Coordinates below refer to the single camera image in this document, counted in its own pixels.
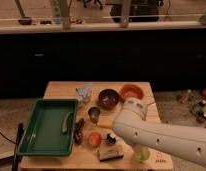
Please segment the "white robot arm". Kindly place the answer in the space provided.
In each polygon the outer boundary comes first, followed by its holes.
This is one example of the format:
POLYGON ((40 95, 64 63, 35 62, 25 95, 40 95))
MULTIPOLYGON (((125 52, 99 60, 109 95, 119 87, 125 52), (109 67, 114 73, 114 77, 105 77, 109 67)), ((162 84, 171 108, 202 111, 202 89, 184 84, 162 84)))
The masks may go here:
POLYGON ((112 123, 113 132, 131 147, 143 145, 206 167, 206 128, 146 120, 148 105, 127 99, 112 123))

